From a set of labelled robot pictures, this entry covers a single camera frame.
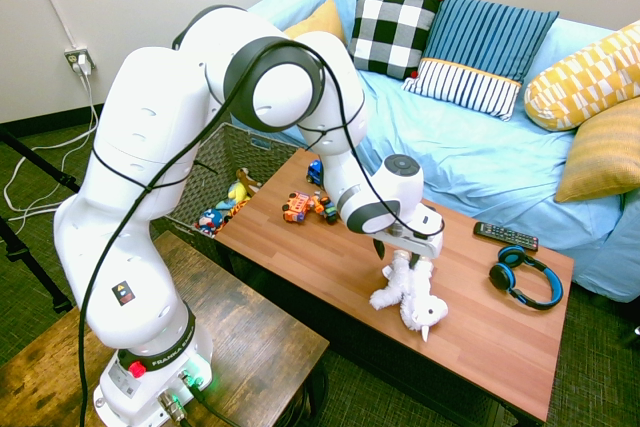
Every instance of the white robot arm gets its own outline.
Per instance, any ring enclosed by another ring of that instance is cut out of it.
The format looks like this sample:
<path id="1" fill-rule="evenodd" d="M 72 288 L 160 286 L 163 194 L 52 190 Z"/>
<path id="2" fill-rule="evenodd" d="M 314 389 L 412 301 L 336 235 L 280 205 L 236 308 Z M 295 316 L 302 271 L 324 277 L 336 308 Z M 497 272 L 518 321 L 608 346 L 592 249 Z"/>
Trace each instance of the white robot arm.
<path id="1" fill-rule="evenodd" d="M 350 230 L 417 256 L 440 253 L 442 219 L 421 203 L 419 165 L 392 156 L 368 176 L 352 155 L 367 114 L 344 46 L 319 32 L 296 41 L 258 16 L 220 7 L 192 23 L 178 50 L 137 50 L 118 72 L 84 183 L 54 220 L 75 299 L 85 301 L 100 341 L 118 349 L 94 392 L 108 426 L 164 423 L 160 394 L 171 392 L 182 404 L 192 398 L 181 372 L 199 377 L 202 388 L 211 381 L 212 340 L 176 292 L 148 224 L 177 206 L 197 147 L 167 164 L 223 106 L 264 132 L 297 125 L 320 156 L 324 187 Z"/>

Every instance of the mustard yellow pillow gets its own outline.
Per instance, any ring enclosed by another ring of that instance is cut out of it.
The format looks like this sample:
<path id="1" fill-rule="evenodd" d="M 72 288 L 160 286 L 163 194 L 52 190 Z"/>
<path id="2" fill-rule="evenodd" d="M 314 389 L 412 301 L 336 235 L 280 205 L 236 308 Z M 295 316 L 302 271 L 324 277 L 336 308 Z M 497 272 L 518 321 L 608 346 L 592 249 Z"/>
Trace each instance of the mustard yellow pillow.
<path id="1" fill-rule="evenodd" d="M 527 115 L 547 130 L 585 120 L 640 95 L 640 20 L 541 72 L 524 95 Z"/>
<path id="2" fill-rule="evenodd" d="M 622 102 L 578 128 L 555 199 L 598 199 L 638 187 L 640 97 Z"/>
<path id="3" fill-rule="evenodd" d="M 340 16 L 338 15 L 338 8 L 333 0 L 327 0 L 313 14 L 302 22 L 292 25 L 284 33 L 295 39 L 299 35 L 316 31 L 329 32 L 347 45 L 347 40 L 342 30 L 342 22 L 340 22 Z"/>

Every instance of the white stuffed toy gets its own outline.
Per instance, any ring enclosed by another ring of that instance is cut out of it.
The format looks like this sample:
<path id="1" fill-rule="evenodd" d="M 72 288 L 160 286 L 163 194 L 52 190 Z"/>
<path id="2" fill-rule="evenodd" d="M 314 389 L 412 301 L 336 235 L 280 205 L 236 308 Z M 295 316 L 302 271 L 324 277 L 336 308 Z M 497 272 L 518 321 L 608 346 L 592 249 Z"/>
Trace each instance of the white stuffed toy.
<path id="1" fill-rule="evenodd" d="M 444 300 L 431 295 L 431 261 L 420 257 L 411 268 L 410 259 L 411 255 L 404 250 L 393 253 L 391 265 L 382 269 L 382 275 L 389 283 L 384 289 L 376 290 L 369 302 L 376 310 L 402 302 L 400 316 L 403 322 L 411 330 L 421 330 L 426 342 L 429 327 L 445 318 L 449 308 Z"/>

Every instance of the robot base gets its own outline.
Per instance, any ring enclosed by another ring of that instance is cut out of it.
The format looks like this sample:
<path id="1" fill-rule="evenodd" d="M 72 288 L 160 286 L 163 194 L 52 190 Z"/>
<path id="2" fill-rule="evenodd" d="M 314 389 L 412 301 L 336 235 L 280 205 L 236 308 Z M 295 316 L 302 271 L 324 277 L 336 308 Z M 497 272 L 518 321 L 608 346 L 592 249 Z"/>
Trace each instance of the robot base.
<path id="1" fill-rule="evenodd" d="M 100 385 L 93 392 L 93 405 L 107 427 L 158 427 L 170 419 L 157 400 L 168 390 L 180 404 L 186 405 L 193 395 L 178 377 L 187 371 L 197 378 L 204 389 L 211 383 L 213 342 L 208 332 L 196 324 L 194 338 L 187 349 L 171 364 L 134 379 L 117 362 L 117 353 L 100 376 Z"/>

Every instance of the wooden coffee table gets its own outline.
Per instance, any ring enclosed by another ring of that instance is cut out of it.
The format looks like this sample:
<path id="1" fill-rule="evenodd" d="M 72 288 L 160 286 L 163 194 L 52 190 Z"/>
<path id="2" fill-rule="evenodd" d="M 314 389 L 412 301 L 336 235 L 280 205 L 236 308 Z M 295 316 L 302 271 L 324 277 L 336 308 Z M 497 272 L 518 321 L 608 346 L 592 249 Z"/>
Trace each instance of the wooden coffee table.
<path id="1" fill-rule="evenodd" d="M 342 222 L 328 225 L 313 212 L 302 224 L 283 220 L 282 205 L 290 192 L 311 194 L 317 189 L 305 180 L 315 158 L 303 150 L 296 152 L 216 240 L 402 344 L 418 359 L 431 361 L 489 394 L 522 424 L 546 422 L 573 260 L 540 248 L 535 257 L 558 274 L 565 295 L 548 311 L 533 310 L 489 281 L 489 270 L 503 245 L 475 237 L 472 218 L 425 201 L 446 222 L 444 247 L 434 260 L 432 293 L 447 302 L 449 315 L 431 328 L 424 343 L 418 332 L 405 327 L 398 306 L 376 311 L 369 304 L 371 294 L 387 284 L 381 270 L 391 261 L 390 246 L 380 260 L 372 239 L 348 231 Z M 550 300 L 549 283 L 540 272 L 520 267 L 516 277 L 525 294 Z"/>

